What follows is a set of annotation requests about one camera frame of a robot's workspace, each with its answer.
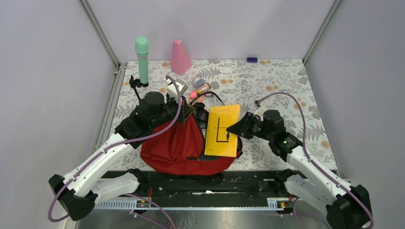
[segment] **mint green thermos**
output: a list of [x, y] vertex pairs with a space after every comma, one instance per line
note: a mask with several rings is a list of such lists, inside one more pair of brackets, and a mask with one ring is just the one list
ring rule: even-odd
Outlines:
[[139, 79], [143, 87], [149, 85], [148, 81], [148, 54], [149, 44], [146, 37], [138, 37], [135, 41], [135, 52], [138, 56]]

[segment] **yellow notebook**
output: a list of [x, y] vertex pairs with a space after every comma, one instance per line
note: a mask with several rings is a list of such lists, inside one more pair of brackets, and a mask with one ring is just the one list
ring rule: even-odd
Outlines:
[[214, 106], [208, 116], [205, 155], [236, 157], [238, 136], [226, 129], [238, 121], [240, 105]]

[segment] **leaf pattern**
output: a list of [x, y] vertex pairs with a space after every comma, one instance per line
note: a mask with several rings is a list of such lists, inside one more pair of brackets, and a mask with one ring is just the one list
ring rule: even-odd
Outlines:
[[[149, 86], [139, 88], [139, 95], [144, 97], [150, 91], [165, 94], [165, 75], [168, 74], [174, 79], [180, 78], [186, 82], [189, 89], [185, 96], [188, 97], [188, 94], [195, 90], [192, 79], [199, 76], [211, 85], [211, 90], [217, 93], [225, 104], [240, 104], [240, 116], [243, 116], [246, 111], [256, 110], [256, 99], [273, 92], [290, 93], [299, 100], [305, 115], [308, 150], [327, 168], [337, 168], [302, 60], [260, 60], [258, 63], [247, 63], [246, 60], [192, 60], [192, 63], [193, 66], [185, 74], [177, 75], [171, 71], [170, 61], [149, 61]], [[135, 93], [128, 84], [131, 75], [139, 75], [137, 61], [128, 62], [110, 133], [114, 132], [114, 128], [138, 104]], [[203, 102], [208, 110], [211, 106], [221, 105], [216, 98], [205, 97]], [[284, 118], [286, 129], [298, 139], [302, 139], [302, 120], [293, 100], [276, 95], [263, 101], [261, 105], [278, 110]], [[230, 170], [294, 169], [270, 152], [267, 141], [259, 138], [242, 141], [244, 153], [232, 163]], [[140, 147], [125, 155], [113, 166], [113, 170], [152, 170], [139, 157], [139, 152]]]

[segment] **red bag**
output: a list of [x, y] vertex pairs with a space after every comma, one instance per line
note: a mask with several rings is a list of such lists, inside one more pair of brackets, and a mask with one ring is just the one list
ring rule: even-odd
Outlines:
[[[242, 155], [242, 141], [238, 138], [235, 157], [204, 155], [205, 139], [200, 126], [206, 125], [208, 112], [197, 110], [184, 124], [175, 123], [169, 130], [142, 143], [140, 157], [157, 172], [173, 175], [210, 176], [227, 169]], [[153, 130], [156, 133], [169, 122]]]

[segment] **reflective metal surface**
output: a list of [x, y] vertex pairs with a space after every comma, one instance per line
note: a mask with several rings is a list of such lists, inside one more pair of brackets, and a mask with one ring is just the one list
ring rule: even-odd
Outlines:
[[[305, 202], [298, 203], [298, 212], [320, 213]], [[300, 229], [293, 216], [274, 216], [273, 211], [167, 211], [179, 229]], [[170, 228], [170, 223], [160, 211], [148, 211], [144, 216]], [[314, 219], [300, 217], [307, 229], [325, 229]], [[159, 229], [160, 227], [140, 218], [134, 218], [127, 210], [93, 210], [78, 221], [76, 229]]]

